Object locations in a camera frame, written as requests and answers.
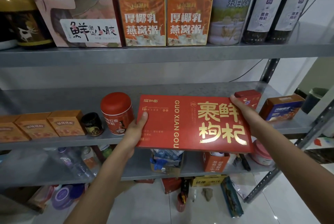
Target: plastic bottle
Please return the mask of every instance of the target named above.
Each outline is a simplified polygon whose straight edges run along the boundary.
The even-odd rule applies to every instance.
[[[91,172],[87,169],[80,156],[71,148],[59,147],[58,152],[62,162],[65,163],[74,175],[92,177]]]
[[[81,157],[93,175],[96,176],[100,170],[100,162],[91,147],[85,146],[82,149]]]
[[[108,158],[108,156],[111,155],[111,152],[113,151],[110,145],[99,145],[98,148],[100,149],[104,158]]]

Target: red canister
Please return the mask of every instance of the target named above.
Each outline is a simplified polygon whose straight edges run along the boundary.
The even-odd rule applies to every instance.
[[[101,101],[101,111],[113,134],[123,135],[135,119],[130,97],[122,92],[110,93]]]

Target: black cable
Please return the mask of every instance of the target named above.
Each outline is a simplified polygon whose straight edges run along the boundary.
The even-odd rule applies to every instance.
[[[260,63],[261,61],[262,61],[263,59],[261,59],[259,62],[257,62],[251,69],[249,69],[247,72],[245,72],[243,75],[241,75],[240,77],[238,77],[238,78],[236,78],[236,79],[234,79],[234,80],[231,80],[231,81],[229,81],[229,82],[233,82],[233,81],[235,81],[235,80],[237,80],[237,79],[240,79],[242,76],[244,76],[245,74],[247,74],[250,70],[252,70],[258,63]]]

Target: clear plastic jar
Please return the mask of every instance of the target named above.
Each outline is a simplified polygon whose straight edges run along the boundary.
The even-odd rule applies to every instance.
[[[267,41],[275,44],[286,43],[307,1],[308,0],[282,0],[268,33]]]
[[[253,0],[242,40],[247,44],[263,43],[282,0]]]

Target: yellow box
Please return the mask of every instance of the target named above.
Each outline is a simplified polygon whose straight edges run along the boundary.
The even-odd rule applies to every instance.
[[[191,187],[205,187],[218,185],[224,180],[227,175],[204,175],[196,176],[191,180]]]

